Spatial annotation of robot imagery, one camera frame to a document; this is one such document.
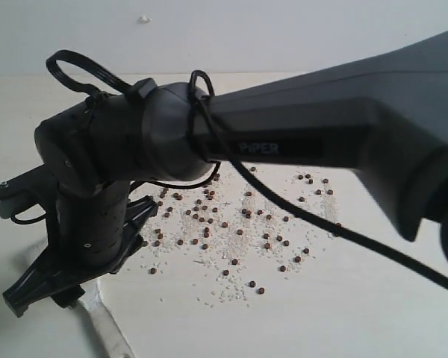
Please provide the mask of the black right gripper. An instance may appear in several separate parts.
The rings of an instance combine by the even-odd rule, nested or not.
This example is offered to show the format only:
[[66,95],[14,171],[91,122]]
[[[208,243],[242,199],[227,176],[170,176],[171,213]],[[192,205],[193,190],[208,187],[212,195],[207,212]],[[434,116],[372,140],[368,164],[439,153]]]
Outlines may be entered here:
[[76,305],[81,284],[104,274],[116,274],[143,245],[140,235],[158,206],[151,196],[129,201],[131,183],[117,181],[89,198],[60,187],[55,202],[57,234],[18,255],[21,277],[2,294],[20,318],[34,303],[51,298],[59,307]]

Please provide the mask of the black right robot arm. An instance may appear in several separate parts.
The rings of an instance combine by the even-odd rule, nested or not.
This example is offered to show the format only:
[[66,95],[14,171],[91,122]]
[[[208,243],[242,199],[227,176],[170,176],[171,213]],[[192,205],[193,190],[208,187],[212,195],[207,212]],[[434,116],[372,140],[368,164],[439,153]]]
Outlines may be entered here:
[[67,307],[81,284],[118,272],[143,244],[158,206],[129,194],[150,183],[194,189],[228,161],[269,201],[448,290],[448,277],[380,242],[309,213],[266,187],[247,162],[348,169],[398,234],[441,226],[448,261],[448,31],[387,54],[216,95],[205,72],[159,86],[127,84],[60,50],[49,73],[83,102],[34,131],[42,165],[0,184],[0,216],[44,210],[48,244],[3,294],[17,316],[44,298]]

